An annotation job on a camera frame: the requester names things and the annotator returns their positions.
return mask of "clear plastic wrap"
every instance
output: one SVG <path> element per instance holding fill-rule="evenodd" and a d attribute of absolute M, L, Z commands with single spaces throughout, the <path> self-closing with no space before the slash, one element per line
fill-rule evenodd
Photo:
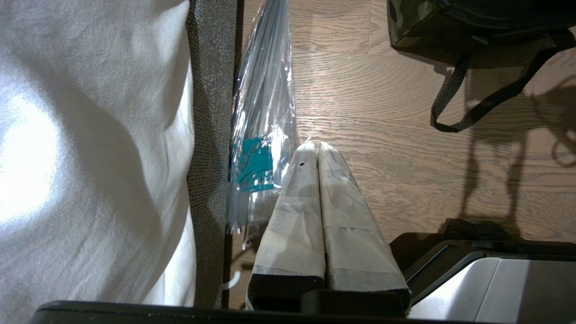
<path fill-rule="evenodd" d="M 263 234 L 298 147 L 288 0 L 268 0 L 254 19 L 234 94 L 228 230 Z"/>

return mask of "camouflage bag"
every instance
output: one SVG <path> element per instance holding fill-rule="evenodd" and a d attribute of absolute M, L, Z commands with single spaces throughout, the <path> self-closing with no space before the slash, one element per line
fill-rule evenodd
<path fill-rule="evenodd" d="M 393 48 L 455 66 L 430 114 L 432 127 L 447 133 L 474 125 L 494 107 L 520 94 L 554 54 L 576 47 L 568 30 L 575 25 L 576 1 L 571 0 L 388 0 L 388 31 Z M 523 77 L 491 94 L 460 122 L 438 123 L 439 115 L 464 80 L 473 53 L 544 37 L 555 46 L 538 52 Z"/>

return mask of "black strap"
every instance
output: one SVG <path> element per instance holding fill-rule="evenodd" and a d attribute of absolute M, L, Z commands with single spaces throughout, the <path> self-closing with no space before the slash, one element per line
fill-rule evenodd
<path fill-rule="evenodd" d="M 438 97 L 434 101 L 432 105 L 431 114 L 430 114 L 430 125 L 436 128 L 439 131 L 443 131 L 445 133 L 458 133 L 461 130 L 467 129 L 468 127 L 474 125 L 477 121 L 479 121 L 482 117 L 484 117 L 487 113 L 489 113 L 494 107 L 498 106 L 499 104 L 503 103 L 504 101 L 519 95 L 528 81 L 532 79 L 532 77 L 538 72 L 538 70 L 548 61 L 552 56 L 556 53 L 561 52 L 563 50 L 567 50 L 569 48 L 576 47 L 576 41 L 574 40 L 574 36 L 570 31 L 567 29 L 563 29 L 561 31 L 555 31 L 550 33 L 550 37 L 556 47 L 546 48 L 541 50 L 536 54 L 530 66 L 528 67 L 526 74 L 521 77 L 519 80 L 512 82 L 509 85 L 497 90 L 493 94 L 489 95 L 486 99 L 484 99 L 481 103 L 477 104 L 476 107 L 472 108 L 470 111 L 464 115 L 461 121 L 453 124 L 453 125 L 446 125 L 442 123 L 438 123 L 438 117 L 444 111 L 444 108 L 448 105 L 448 103 L 454 98 L 454 95 L 460 89 L 462 85 L 462 81 L 466 76 L 466 72 L 468 70 L 468 64 L 470 63 L 471 54 L 464 55 L 456 67 L 454 68 L 454 72 L 448 80 L 448 83 L 444 87 L 444 89 L 440 90 Z"/>

